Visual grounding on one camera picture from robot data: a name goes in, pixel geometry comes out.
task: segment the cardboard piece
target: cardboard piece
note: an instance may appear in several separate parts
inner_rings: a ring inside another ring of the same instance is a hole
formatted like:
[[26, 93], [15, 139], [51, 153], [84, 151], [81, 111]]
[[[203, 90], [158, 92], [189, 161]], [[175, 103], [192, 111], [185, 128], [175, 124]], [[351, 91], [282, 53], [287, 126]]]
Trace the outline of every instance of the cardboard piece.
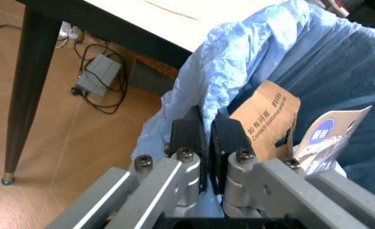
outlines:
[[264, 81], [230, 117], [243, 125], [258, 160], [292, 157], [292, 134], [300, 105], [299, 98]]
[[307, 175], [332, 169], [372, 106], [355, 111], [329, 111], [309, 127], [294, 155]]

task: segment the power strip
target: power strip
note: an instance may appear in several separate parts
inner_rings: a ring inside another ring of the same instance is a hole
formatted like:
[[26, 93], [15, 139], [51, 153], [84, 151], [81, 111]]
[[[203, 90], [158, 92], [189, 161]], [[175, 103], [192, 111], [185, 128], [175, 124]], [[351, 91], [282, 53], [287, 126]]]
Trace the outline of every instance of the power strip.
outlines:
[[83, 94], [90, 92], [103, 99], [108, 89], [96, 77], [105, 85], [110, 86], [120, 68], [121, 64], [99, 54], [86, 67], [87, 71], [83, 71], [76, 82], [76, 87], [80, 88]]

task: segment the black table leg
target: black table leg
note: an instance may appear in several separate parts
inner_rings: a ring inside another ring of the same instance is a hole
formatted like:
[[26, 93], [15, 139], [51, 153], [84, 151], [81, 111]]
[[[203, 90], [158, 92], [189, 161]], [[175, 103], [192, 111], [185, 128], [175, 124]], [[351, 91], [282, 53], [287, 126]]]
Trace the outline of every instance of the black table leg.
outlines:
[[14, 181], [13, 174], [36, 114], [61, 23], [28, 7], [25, 9], [9, 107], [4, 185]]

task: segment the screw head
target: screw head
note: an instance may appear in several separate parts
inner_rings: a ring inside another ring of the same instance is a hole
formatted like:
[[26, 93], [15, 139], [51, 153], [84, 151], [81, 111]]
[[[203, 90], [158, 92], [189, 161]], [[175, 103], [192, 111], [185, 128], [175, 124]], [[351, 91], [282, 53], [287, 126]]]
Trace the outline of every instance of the screw head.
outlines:
[[153, 166], [152, 157], [148, 154], [141, 154], [135, 158], [134, 166], [137, 172], [149, 172]]
[[187, 147], [181, 147], [176, 151], [176, 159], [182, 163], [190, 163], [193, 161], [193, 150]]
[[255, 156], [254, 153], [251, 152], [248, 149], [239, 149], [236, 152], [236, 160], [240, 164], [242, 164], [242, 163], [244, 163], [246, 161], [254, 159], [254, 156]]
[[288, 166], [289, 168], [296, 170], [301, 167], [301, 164], [299, 164], [299, 161], [292, 157], [287, 157], [282, 160], [282, 162]]
[[165, 143], [164, 153], [165, 153], [166, 156], [170, 156], [170, 143]]

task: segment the trash bin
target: trash bin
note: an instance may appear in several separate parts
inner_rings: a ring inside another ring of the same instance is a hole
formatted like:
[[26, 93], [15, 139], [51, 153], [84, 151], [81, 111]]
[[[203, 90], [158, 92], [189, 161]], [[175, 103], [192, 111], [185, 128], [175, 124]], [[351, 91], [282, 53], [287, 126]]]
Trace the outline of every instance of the trash bin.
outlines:
[[351, 180], [375, 194], [375, 30], [303, 0], [211, 30], [162, 97], [161, 110], [144, 124], [133, 159], [149, 153], [160, 160], [172, 121], [192, 105], [200, 106], [209, 138], [218, 110], [237, 107], [265, 79], [301, 99], [294, 145], [325, 112], [373, 105], [338, 161]]

